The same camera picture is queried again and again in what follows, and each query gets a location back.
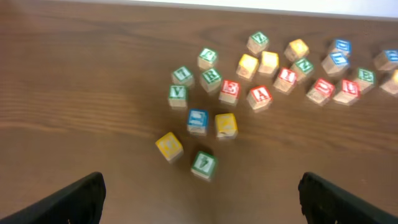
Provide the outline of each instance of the black object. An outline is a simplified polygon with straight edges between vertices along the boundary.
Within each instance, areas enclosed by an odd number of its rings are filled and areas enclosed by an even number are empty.
[[[313,174],[298,185],[308,224],[396,224],[398,218]]]
[[[94,172],[0,224],[98,224],[106,196],[104,178]]]

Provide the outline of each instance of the brown wooden surface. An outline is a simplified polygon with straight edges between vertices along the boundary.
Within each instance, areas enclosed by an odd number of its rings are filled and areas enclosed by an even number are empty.
[[[306,223],[297,185],[313,171],[398,215],[398,101],[375,88],[351,107],[320,108],[272,80],[235,74],[256,30],[280,53],[302,38],[320,67],[332,38],[353,42],[352,68],[374,69],[381,49],[398,48],[398,23],[72,2],[0,2],[0,217],[100,171],[108,188],[102,223]],[[236,108],[199,85],[203,46],[244,90]],[[167,103],[170,73],[195,73],[190,108],[209,111],[210,133],[186,131],[187,111]],[[270,109],[251,112],[249,88],[267,85]],[[239,135],[218,142],[214,115],[235,114]],[[155,140],[173,131],[185,155],[169,165]],[[190,173],[193,153],[219,159],[212,183]]]

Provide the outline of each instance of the cube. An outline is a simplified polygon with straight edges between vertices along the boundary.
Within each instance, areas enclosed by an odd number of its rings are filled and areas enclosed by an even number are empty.
[[[218,54],[215,50],[204,48],[198,57],[198,66],[202,70],[213,68],[217,62]]]
[[[342,80],[340,91],[335,95],[335,97],[333,97],[333,99],[336,103],[349,106],[359,99],[360,93],[359,85],[356,82]]]
[[[222,77],[220,73],[214,68],[211,68],[202,73],[200,78],[200,84],[208,93],[213,93],[220,87]]]
[[[345,57],[351,55],[351,42],[343,39],[335,39],[329,48],[329,52],[341,52]]]
[[[357,77],[354,82],[358,83],[361,94],[366,93],[374,87],[374,84],[376,82],[376,75],[374,74],[374,72],[366,70],[364,68],[358,68],[356,73]]]
[[[276,81],[274,82],[274,87],[281,91],[282,93],[289,94],[297,81],[297,74],[287,68],[282,68]]]
[[[384,82],[380,88],[393,96],[398,96],[398,70],[395,70],[395,72],[388,77],[387,81]]]
[[[257,112],[267,109],[272,103],[272,96],[265,85],[257,86],[250,90],[248,102],[251,108]]]
[[[333,84],[324,80],[323,78],[320,78],[307,93],[307,97],[314,103],[323,106],[330,100],[334,91],[335,86]]]
[[[259,66],[259,60],[255,57],[252,57],[248,54],[244,54],[239,61],[238,69],[236,73],[239,77],[251,80]]]
[[[185,66],[174,71],[172,79],[174,84],[185,85],[187,87],[191,87],[195,83],[193,73]]]
[[[267,77],[273,77],[279,68],[279,57],[277,53],[262,52],[259,73]]]
[[[169,163],[176,161],[184,153],[181,143],[171,132],[161,137],[155,144]]]
[[[237,82],[233,82],[231,80],[224,80],[223,87],[220,91],[219,100],[222,103],[226,103],[229,105],[236,105],[238,103],[238,95],[240,91],[241,85]]]
[[[193,161],[191,172],[197,177],[211,181],[217,168],[217,163],[218,161],[214,156],[199,151]]]
[[[306,58],[301,58],[290,69],[297,74],[297,82],[300,83],[313,73],[313,64]]]
[[[188,115],[188,132],[206,136],[209,114],[205,110],[191,109]]]
[[[291,41],[285,50],[285,56],[291,62],[306,57],[310,49],[302,39]]]
[[[268,45],[269,45],[268,37],[260,31],[251,35],[248,40],[248,49],[254,55],[258,55],[258,53],[267,49]]]
[[[330,53],[322,62],[322,67],[331,77],[341,75],[348,67],[348,59],[341,52]]]
[[[383,50],[375,59],[374,66],[380,71],[389,71],[398,67],[398,50]]]
[[[183,85],[171,85],[169,92],[169,104],[174,109],[186,108],[188,101],[188,90]]]
[[[238,135],[235,116],[232,113],[216,115],[216,136],[218,139],[233,139]]]

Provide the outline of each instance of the wooden table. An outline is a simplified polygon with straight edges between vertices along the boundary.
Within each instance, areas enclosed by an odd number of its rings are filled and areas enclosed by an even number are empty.
[[[306,223],[297,185],[316,172],[398,215],[398,101],[378,87],[351,107],[319,107],[305,93],[332,38],[353,43],[352,67],[374,69],[398,48],[398,23],[162,7],[50,1],[0,2],[0,217],[93,171],[108,194],[102,223]],[[289,96],[272,80],[235,74],[250,34],[262,30],[282,55],[302,38],[316,66]],[[220,55],[224,78],[240,82],[235,108],[199,85],[203,46]],[[167,102],[170,73],[193,70],[190,108],[208,110],[210,133],[187,133],[187,111]],[[254,114],[250,87],[267,85],[270,109]],[[239,135],[219,142],[214,115],[235,114]],[[168,164],[155,141],[173,131],[185,155]],[[213,151],[212,183],[190,172],[197,150]]]

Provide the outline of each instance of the green block face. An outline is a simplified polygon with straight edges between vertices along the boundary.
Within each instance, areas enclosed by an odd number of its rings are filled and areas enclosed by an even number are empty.
[[[183,85],[171,85],[169,99],[186,100],[188,97],[187,87]]]
[[[256,32],[251,36],[251,38],[257,43],[257,44],[265,44],[268,42],[268,37],[264,35],[262,32]]]
[[[188,80],[193,76],[192,72],[187,69],[185,66],[182,66],[181,68],[177,69],[176,71],[173,72],[173,75],[180,81]]]
[[[374,72],[359,68],[358,69],[358,78],[364,80],[369,83],[374,83]]]
[[[215,52],[214,50],[205,48],[201,51],[199,57],[208,62],[215,62],[217,59],[217,52]]]
[[[211,177],[217,165],[217,159],[207,153],[198,152],[195,161],[193,162],[192,169],[197,172]]]
[[[221,81],[221,75],[214,68],[211,68],[211,69],[203,72],[202,75],[208,84],[212,84],[214,82]]]
[[[312,63],[305,58],[296,61],[295,64],[306,75],[308,75],[313,70]]]

